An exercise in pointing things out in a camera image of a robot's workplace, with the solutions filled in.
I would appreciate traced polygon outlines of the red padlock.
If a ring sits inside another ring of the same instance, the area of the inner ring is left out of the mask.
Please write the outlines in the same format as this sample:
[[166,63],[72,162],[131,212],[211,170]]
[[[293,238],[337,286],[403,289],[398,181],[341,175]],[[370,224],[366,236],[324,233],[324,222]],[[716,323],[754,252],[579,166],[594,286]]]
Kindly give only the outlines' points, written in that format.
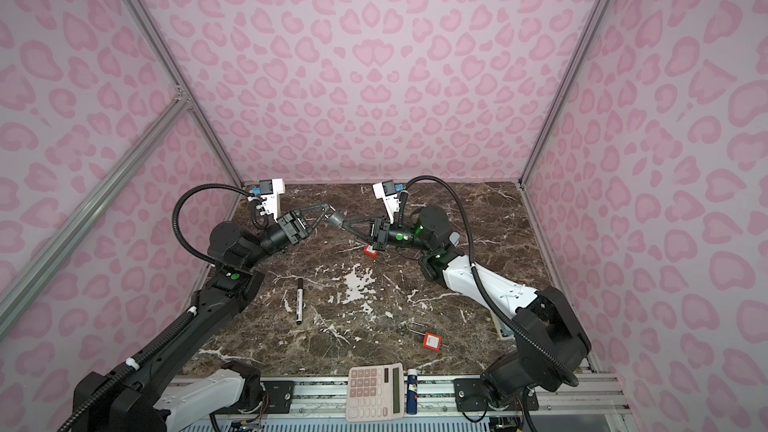
[[443,345],[443,338],[433,332],[429,326],[416,322],[408,322],[406,329],[422,338],[422,347],[424,349],[440,352]]
[[366,245],[363,249],[363,253],[371,258],[377,258],[380,254],[379,250],[376,250],[373,245]]

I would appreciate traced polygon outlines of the small grey padlock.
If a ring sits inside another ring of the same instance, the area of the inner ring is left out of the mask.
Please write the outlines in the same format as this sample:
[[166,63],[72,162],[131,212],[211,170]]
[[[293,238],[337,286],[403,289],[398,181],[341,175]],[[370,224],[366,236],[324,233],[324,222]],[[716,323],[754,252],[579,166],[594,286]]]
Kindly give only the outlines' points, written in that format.
[[327,222],[336,228],[343,229],[344,223],[346,221],[346,216],[341,211],[334,211],[331,215],[327,217]]

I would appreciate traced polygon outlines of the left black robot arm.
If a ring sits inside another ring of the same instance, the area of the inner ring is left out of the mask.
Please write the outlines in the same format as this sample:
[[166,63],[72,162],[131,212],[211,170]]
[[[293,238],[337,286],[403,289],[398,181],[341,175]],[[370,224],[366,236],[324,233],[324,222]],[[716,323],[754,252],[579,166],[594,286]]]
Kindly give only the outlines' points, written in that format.
[[137,353],[107,374],[92,372],[73,394],[63,431],[180,431],[221,409],[252,412],[266,393],[260,371],[236,361],[173,393],[168,387],[198,350],[256,297],[264,281],[257,265],[310,237],[330,215],[328,204],[290,210],[260,234],[232,221],[211,232],[213,276],[191,304]]

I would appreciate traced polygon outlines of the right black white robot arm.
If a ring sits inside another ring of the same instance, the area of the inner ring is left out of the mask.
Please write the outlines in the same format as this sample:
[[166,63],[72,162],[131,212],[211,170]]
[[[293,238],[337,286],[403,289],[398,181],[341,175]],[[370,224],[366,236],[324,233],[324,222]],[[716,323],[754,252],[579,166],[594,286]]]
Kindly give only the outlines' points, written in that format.
[[556,392],[578,386],[576,371],[592,346],[565,295],[553,286],[535,289],[516,283],[471,261],[459,248],[459,235],[444,209],[425,207],[408,225],[371,218],[369,232],[360,229],[360,220],[340,212],[329,220],[375,252],[388,246],[422,251],[418,263],[427,280],[484,306],[514,340],[513,351],[459,388],[459,407],[504,409],[538,388]]

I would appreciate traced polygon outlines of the black marker pen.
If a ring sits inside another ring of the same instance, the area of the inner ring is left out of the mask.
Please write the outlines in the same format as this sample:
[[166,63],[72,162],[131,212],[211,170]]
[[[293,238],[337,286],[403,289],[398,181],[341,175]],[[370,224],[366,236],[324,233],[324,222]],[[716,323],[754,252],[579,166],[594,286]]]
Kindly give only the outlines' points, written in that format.
[[296,316],[295,321],[297,325],[301,325],[303,323],[303,307],[304,307],[304,279],[299,278],[297,280],[297,289],[296,289]]

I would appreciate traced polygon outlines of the pink white calculator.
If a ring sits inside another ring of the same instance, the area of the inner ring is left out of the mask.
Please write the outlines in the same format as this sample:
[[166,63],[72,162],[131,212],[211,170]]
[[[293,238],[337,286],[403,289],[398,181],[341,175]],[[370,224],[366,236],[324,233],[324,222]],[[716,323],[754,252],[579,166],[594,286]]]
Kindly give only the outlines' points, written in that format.
[[345,419],[350,423],[393,421],[405,415],[401,363],[353,367],[348,372]]

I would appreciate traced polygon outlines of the blue white glue stick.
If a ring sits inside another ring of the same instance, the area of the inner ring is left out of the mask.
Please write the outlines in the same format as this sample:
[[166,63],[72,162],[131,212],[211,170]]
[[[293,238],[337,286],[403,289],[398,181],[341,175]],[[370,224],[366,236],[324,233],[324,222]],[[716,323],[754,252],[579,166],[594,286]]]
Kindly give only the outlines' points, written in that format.
[[406,383],[406,413],[416,415],[418,413],[418,371],[416,369],[407,371]]

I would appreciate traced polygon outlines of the aluminium front rail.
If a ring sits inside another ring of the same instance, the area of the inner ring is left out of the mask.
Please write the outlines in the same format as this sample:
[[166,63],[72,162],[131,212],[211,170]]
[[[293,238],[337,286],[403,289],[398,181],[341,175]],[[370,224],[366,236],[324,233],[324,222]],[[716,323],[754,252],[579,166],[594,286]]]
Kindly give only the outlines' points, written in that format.
[[427,417],[472,419],[531,415],[626,415],[617,379],[586,374],[576,388],[524,387],[507,397],[476,376],[417,375],[400,367],[369,366],[347,377],[246,379],[219,370],[198,380],[173,380],[150,404],[162,427],[182,431],[212,415],[342,419],[353,425]]

